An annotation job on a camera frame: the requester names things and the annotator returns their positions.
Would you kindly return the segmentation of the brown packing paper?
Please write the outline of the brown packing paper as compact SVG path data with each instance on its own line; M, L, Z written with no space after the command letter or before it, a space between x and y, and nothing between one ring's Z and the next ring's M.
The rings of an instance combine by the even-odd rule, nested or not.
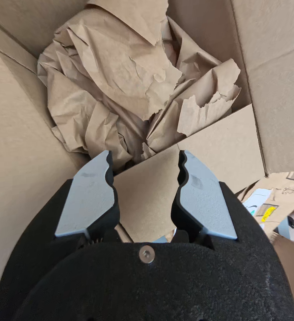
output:
M54 33L37 73L70 153L110 150L119 173L232 113L233 59L202 50L168 1L89 1Z

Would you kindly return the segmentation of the flattened cardboard with labels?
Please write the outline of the flattened cardboard with labels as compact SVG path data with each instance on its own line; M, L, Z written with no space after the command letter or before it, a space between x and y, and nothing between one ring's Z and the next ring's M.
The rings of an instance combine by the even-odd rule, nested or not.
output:
M294 211L294 171L270 174L241 191L238 199L271 243L279 235L294 242L294 229L287 220Z

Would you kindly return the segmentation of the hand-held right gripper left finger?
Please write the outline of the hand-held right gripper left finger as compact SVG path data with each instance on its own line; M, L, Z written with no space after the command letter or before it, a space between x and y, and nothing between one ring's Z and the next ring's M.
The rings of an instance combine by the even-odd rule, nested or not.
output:
M120 222L112 152L105 150L74 176L56 227L55 237L84 234L103 239Z

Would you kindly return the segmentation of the large brown cardboard box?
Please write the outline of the large brown cardboard box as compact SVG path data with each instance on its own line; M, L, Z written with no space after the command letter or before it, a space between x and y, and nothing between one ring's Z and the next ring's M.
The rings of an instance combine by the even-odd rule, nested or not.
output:
M85 156L53 135L37 60L54 32L99 6L153 45L169 15L197 45L241 69L235 112L204 130L201 157L233 192L294 171L294 1L0 1L0 279L22 232Z

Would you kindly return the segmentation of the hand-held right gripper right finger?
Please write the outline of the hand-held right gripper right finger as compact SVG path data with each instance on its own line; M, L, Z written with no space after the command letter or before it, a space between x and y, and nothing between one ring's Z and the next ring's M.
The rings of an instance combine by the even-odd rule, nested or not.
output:
M195 243L207 236L237 240L219 180L188 150L180 150L178 189L171 220L177 228L174 239Z

